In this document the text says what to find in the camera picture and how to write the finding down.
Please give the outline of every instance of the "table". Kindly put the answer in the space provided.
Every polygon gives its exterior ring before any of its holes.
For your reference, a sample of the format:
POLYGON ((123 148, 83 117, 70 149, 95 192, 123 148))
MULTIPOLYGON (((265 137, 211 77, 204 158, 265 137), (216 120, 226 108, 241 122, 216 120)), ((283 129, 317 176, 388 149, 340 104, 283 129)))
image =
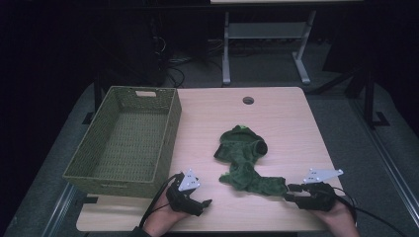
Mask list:
MULTIPOLYGON (((238 192, 218 181, 229 164, 213 158, 220 136, 238 124, 262 136, 268 153, 255 170, 265 177, 284 177, 301 184, 310 168, 335 169, 302 90, 295 87, 179 89, 182 115, 170 176, 189 168, 201 187, 197 201, 212 199, 200 217, 178 223, 172 231, 313 231, 323 224, 306 210, 281 197, 238 192), (244 98, 254 103, 243 103, 244 98)), ((339 179, 329 180, 342 188, 339 179)), ((77 221, 80 231, 130 231, 138 225, 151 200, 135 197, 97 197, 84 203, 77 221)))
MULTIPOLYGON (((363 0, 211 0, 212 4, 248 4, 248 3, 331 3, 357 2, 363 0)), ((222 83, 231 83, 228 58, 229 39, 300 39, 299 49, 293 52, 293 61, 303 84, 310 84, 310 78, 302 62, 302 55, 310 36, 316 11, 310 11, 304 21, 290 23, 230 23, 229 13, 225 13, 224 48, 222 56, 222 83)))

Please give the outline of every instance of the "round hole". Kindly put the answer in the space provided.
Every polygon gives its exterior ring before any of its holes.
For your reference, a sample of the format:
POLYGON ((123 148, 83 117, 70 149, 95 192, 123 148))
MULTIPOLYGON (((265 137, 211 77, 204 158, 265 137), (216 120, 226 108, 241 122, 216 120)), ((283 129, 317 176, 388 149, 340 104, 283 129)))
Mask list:
POLYGON ((251 97, 245 97, 243 98, 243 103, 246 105, 252 105, 253 103, 255 103, 255 100, 251 97))

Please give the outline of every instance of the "green towel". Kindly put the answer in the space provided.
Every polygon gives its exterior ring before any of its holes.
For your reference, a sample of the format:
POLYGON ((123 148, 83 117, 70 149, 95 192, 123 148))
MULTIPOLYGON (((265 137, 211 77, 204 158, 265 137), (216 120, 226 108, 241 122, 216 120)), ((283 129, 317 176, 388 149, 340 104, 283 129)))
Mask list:
POLYGON ((231 163, 229 172, 221 175, 219 181, 230 184, 238 191, 263 196, 282 197, 287 192, 286 180, 282 177, 261 177, 254 169, 259 158, 266 155, 265 140, 249 127, 237 125, 225 132, 213 155, 217 160, 231 163))

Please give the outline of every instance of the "basket handle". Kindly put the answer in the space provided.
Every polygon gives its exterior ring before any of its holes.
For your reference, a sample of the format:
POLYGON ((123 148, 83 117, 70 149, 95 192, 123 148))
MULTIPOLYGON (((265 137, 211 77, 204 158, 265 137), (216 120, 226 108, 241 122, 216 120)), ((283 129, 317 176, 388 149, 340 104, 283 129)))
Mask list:
POLYGON ((107 185, 107 184, 101 184, 102 188, 118 188, 118 189, 127 189, 128 186, 126 185, 107 185))
POLYGON ((138 97, 157 97, 157 93, 154 91, 135 91, 138 97))

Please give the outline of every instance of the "black sleeve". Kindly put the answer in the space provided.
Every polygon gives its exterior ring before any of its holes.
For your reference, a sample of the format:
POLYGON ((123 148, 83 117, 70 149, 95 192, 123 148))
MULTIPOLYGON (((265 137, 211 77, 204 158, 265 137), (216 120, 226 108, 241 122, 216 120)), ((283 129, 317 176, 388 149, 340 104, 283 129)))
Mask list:
POLYGON ((147 232, 145 232, 143 229, 139 228, 138 226, 135 226, 133 230, 129 233, 128 237, 151 237, 147 232))

